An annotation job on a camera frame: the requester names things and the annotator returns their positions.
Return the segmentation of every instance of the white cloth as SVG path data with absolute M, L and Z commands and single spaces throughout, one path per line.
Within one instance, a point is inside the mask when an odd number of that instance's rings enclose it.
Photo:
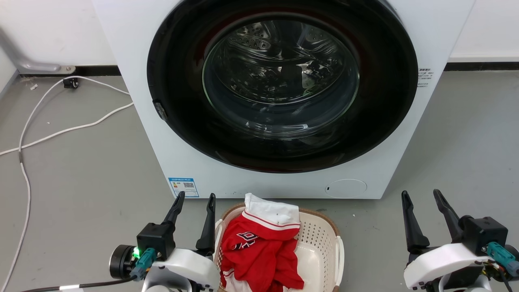
M 273 230 L 299 229 L 299 207 L 245 194 L 243 216 Z
M 225 286 L 227 292 L 252 292 L 247 281 L 238 281 L 234 278 L 234 269 L 224 272 L 224 278 L 227 282 Z

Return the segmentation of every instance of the basket handle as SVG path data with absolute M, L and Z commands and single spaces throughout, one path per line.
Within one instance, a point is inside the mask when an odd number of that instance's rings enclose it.
M 218 254 L 218 248 L 220 247 L 220 241 L 222 240 L 222 222 L 223 220 L 220 219 L 214 224 L 214 234 L 216 235 L 214 240 L 214 252 L 216 254 Z
M 337 243 L 335 245 L 336 251 L 338 251 L 337 257 L 335 257 L 335 286 L 339 286 L 343 280 L 344 272 L 344 244 L 342 238 L 337 236 Z

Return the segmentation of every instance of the green led light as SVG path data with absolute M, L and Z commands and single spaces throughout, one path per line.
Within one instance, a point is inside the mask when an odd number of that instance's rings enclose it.
M 141 251 L 139 250 L 138 247 L 134 247 L 133 248 L 133 254 L 132 254 L 136 259 L 140 259 L 141 258 Z

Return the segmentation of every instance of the power cord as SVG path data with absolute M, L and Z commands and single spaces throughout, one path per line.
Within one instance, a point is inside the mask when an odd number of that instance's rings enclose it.
M 20 255 L 20 250 L 22 248 L 22 244 L 23 244 L 23 240 L 25 238 L 25 233 L 27 231 L 27 225 L 29 224 L 29 215 L 31 213 L 31 184 L 29 183 L 29 179 L 27 177 L 27 173 L 25 171 L 25 167 L 23 166 L 23 156 L 22 156 L 22 149 L 24 148 L 27 148 L 27 147 L 30 147 L 32 145 L 36 145 L 40 142 L 43 142 L 43 141 L 46 141 L 52 137 L 55 137 L 59 134 L 62 134 L 62 133 L 65 133 L 65 132 L 69 132 L 69 131 L 72 131 L 72 130 L 76 130 L 76 129 L 81 129 L 81 128 L 86 128 L 86 127 L 91 127 L 91 126 L 94 126 L 94 125 L 97 125 L 98 123 L 102 122 L 103 120 L 105 120 L 106 118 L 108 118 L 109 116 L 113 115 L 114 113 L 118 112 L 118 111 L 121 111 L 123 109 L 126 109 L 130 106 L 133 105 L 133 102 L 124 106 L 124 107 L 121 107 L 121 108 L 118 108 L 118 109 L 115 109 L 113 111 L 111 111 L 109 114 L 107 114 L 106 116 L 102 117 L 100 120 L 98 120 L 97 122 L 95 123 L 91 123 L 91 124 L 87 124 L 87 125 L 82 125 L 82 126 L 78 126 L 78 127 L 73 127 L 73 128 L 69 128 L 69 129 L 66 129 L 66 130 L 63 130 L 63 131 L 59 131 L 57 133 L 54 133 L 50 136 L 47 136 L 47 137 L 44 137 L 42 139 L 39 139 L 37 141 L 34 141 L 32 143 L 29 143 L 27 145 L 23 145 L 22 146 L 22 142 L 23 142 L 23 136 L 25 135 L 25 131 L 27 130 L 27 126 L 29 125 L 29 122 L 31 121 L 31 118 L 32 116 L 34 115 L 34 112 L 36 112 L 36 109 L 38 108 L 38 106 L 42 103 L 43 99 L 45 99 L 45 97 L 47 96 L 47 94 L 49 94 L 49 92 L 56 86 L 58 86 L 59 84 L 61 84 L 64 80 L 66 79 L 70 79 L 70 78 L 80 78 L 80 79 L 85 79 L 85 80 L 88 80 L 88 81 L 92 81 L 94 83 L 97 83 L 97 84 L 101 84 L 101 85 L 104 85 L 104 86 L 107 86 L 107 87 L 110 87 L 118 92 L 121 92 L 121 93 L 124 93 L 126 95 L 130 95 L 128 92 L 126 91 L 123 91 L 123 90 L 120 90 L 118 88 L 115 88 L 111 85 L 108 85 L 108 84 L 105 84 L 105 83 L 102 83 L 102 82 L 99 82 L 99 81 L 96 81 L 96 80 L 93 80 L 93 79 L 90 79 L 90 78 L 86 78 L 86 77 L 82 77 L 82 76 L 69 76 L 69 77 L 66 77 L 66 78 L 63 78 L 61 79 L 60 81 L 56 82 L 54 85 L 52 85 L 49 90 L 47 90 L 47 92 L 45 92 L 45 94 L 42 96 L 42 98 L 39 100 L 38 104 L 34 107 L 33 111 L 31 112 L 31 114 L 29 115 L 29 118 L 27 119 L 27 122 L 25 123 L 25 126 L 23 127 L 23 131 L 22 131 L 22 135 L 20 135 L 20 141 L 18 143 L 18 148 L 14 148 L 14 149 L 10 149 L 10 150 L 7 150 L 7 151 L 4 151 L 4 152 L 0 152 L 0 155 L 3 155 L 3 154 L 6 154 L 6 153 L 10 153 L 10 152 L 14 152 L 16 150 L 18 150 L 18 159 L 20 161 L 20 167 L 22 168 L 22 173 L 23 173 L 23 177 L 25 178 L 25 182 L 27 183 L 27 212 L 25 214 L 25 224 L 23 225 L 23 230 L 22 230 L 22 235 L 20 237 L 20 242 L 18 243 L 18 247 L 16 249 L 16 253 L 15 253 L 15 257 L 14 259 L 12 260 L 12 263 L 11 263 L 11 267 L 9 269 L 9 273 L 7 274 L 7 277 L 5 279 L 5 282 L 4 282 L 4 286 L 2 287 L 2 290 L 1 292 L 5 292 L 5 289 L 7 287 L 7 284 L 9 284 L 9 280 L 11 279 L 11 275 L 12 275 L 12 272 L 13 270 L 15 269 L 15 265 L 16 265 L 16 262 L 18 260 L 18 256 Z M 106 285 L 114 285 L 114 284 L 119 284 L 119 283 L 124 283 L 124 282 L 128 282 L 128 281 L 131 281 L 131 280 L 128 280 L 128 279 L 125 279 L 125 280 L 118 280 L 118 281 L 112 281 L 112 282 L 101 282 L 101 283 L 92 283 L 92 284 L 105 284 L 105 285 L 98 285 L 98 286 L 106 286 Z M 53 289 L 53 290 L 60 290 L 60 287 L 57 286 L 57 287 L 49 287 L 49 288 L 57 288 L 57 289 Z M 34 290 L 28 290 L 28 291 L 53 291 L 53 290 L 39 290 L 39 289 L 34 289 Z
M 122 280 L 108 281 L 108 282 L 97 282 L 97 283 L 87 283 L 87 284 L 77 284 L 77 285 L 66 285 L 66 286 L 53 286 L 53 287 L 45 287 L 45 288 L 37 288 L 31 290 L 25 290 L 23 292 L 46 292 L 46 291 L 59 291 L 59 290 L 67 290 L 67 289 L 78 289 L 78 288 L 90 288 L 90 287 L 100 287 L 100 286 L 110 286 L 116 284 L 127 283 L 136 279 L 137 276 L 131 276 Z
M 510 284 L 508 283 L 507 278 L 504 276 L 504 273 L 501 269 L 497 269 L 499 271 L 499 275 L 501 276 L 501 280 L 503 280 L 504 285 L 507 287 L 508 292 L 513 292 L 512 287 L 510 287 Z

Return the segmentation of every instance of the perforated basket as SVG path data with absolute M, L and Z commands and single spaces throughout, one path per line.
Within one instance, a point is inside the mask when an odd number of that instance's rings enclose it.
M 220 244 L 225 228 L 240 215 L 245 204 L 239 204 L 216 223 L 216 256 L 214 263 L 220 267 L 222 249 Z M 305 281 L 304 292 L 337 292 L 344 270 L 344 245 L 335 224 L 319 212 L 299 209 L 301 229 L 297 239 L 297 272 Z M 225 291 L 220 283 L 220 291 Z

